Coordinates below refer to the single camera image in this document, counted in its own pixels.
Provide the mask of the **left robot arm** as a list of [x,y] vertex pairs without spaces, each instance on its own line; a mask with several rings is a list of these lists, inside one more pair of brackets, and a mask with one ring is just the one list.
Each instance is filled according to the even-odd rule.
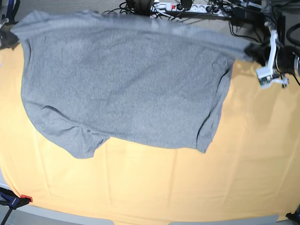
[[275,21],[275,17],[248,8],[241,9],[240,15],[241,20],[258,26],[264,34],[263,42],[245,48],[247,56],[262,66],[256,70],[261,88],[269,88],[273,83],[285,88],[289,84],[286,75],[293,76],[300,83],[297,79],[300,76],[300,42],[291,37],[300,24],[285,30],[284,16]]

